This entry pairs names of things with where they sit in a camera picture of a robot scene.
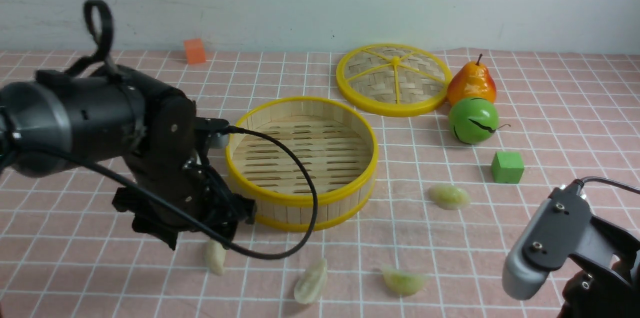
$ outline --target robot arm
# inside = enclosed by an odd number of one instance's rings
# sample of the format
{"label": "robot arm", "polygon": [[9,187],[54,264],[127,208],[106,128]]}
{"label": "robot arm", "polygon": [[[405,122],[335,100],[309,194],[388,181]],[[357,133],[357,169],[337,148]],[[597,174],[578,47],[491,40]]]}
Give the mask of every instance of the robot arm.
{"label": "robot arm", "polygon": [[[590,181],[640,192],[601,177],[576,179],[566,188],[554,189],[509,252],[502,286],[514,299],[530,299],[550,272],[571,259],[582,271],[567,282],[562,292],[565,304],[560,317],[638,316],[640,241],[591,213],[581,197],[583,186]],[[620,260],[610,267],[614,256]]]}
{"label": "robot arm", "polygon": [[[27,177],[45,177],[85,166],[121,183],[112,201],[135,214],[132,229],[175,249],[181,231],[202,231],[227,249],[262,259],[281,259],[311,235],[318,197],[302,163],[277,140],[196,116],[196,104],[179,89],[109,58],[114,32],[103,1],[84,5],[87,28],[98,49],[64,72],[37,70],[34,81],[0,90],[0,170],[11,166]],[[92,12],[98,8],[102,32]],[[102,63],[86,78],[87,67]],[[210,148],[222,149],[228,134],[252,134],[284,149],[301,168],[313,197],[313,214],[302,241],[281,254],[252,252],[233,243],[238,223],[253,224],[255,202],[231,192],[208,163]],[[137,184],[98,161],[122,157]]]}

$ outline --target toy fruit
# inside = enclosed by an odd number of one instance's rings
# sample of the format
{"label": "toy fruit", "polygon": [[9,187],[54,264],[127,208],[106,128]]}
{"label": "toy fruit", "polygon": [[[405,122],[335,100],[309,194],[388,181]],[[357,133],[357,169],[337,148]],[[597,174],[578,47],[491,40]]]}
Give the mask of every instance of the toy fruit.
{"label": "toy fruit", "polygon": [[441,209],[458,210],[471,204],[469,193],[451,184],[436,184],[429,188],[429,198]]}
{"label": "toy fruit", "polygon": [[399,295],[414,295],[427,281],[425,274],[399,270],[390,265],[383,266],[381,270],[386,286]]}
{"label": "toy fruit", "polygon": [[451,134],[460,142],[477,144],[491,138],[498,126],[499,117],[496,107],[484,98],[465,98],[457,102],[448,113],[448,126]]}
{"label": "toy fruit", "polygon": [[482,54],[477,62],[468,62],[453,77],[446,89],[446,99],[454,106],[461,99],[468,97],[485,98],[491,103],[496,100],[496,83],[494,83],[489,69],[480,62]]}

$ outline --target bamboo steamer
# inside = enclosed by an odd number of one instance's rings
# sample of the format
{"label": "bamboo steamer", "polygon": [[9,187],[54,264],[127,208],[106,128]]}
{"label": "bamboo steamer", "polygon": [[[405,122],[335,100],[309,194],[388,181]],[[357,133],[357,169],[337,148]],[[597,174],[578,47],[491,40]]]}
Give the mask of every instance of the bamboo steamer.
{"label": "bamboo steamer", "polygon": [[[250,111],[236,126],[280,140],[308,170],[318,193],[315,230],[357,213],[377,178],[378,143],[370,124],[348,106],[319,97],[278,99]],[[232,135],[226,147],[229,185],[256,200],[256,221],[306,231],[313,201],[290,156],[267,140]]]}
{"label": "bamboo steamer", "polygon": [[336,83],[357,108],[386,117],[416,117],[444,103],[451,71],[435,55],[399,44],[374,44],[346,54]]}

